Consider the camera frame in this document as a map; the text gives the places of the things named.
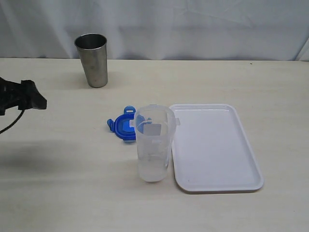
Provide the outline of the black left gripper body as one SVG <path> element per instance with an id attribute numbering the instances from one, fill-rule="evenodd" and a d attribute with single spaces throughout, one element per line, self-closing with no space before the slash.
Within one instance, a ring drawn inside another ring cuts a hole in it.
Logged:
<path id="1" fill-rule="evenodd" d="M 0 115 L 4 116 L 7 109 L 18 107 L 23 111 L 22 82 L 12 82 L 0 78 Z"/>

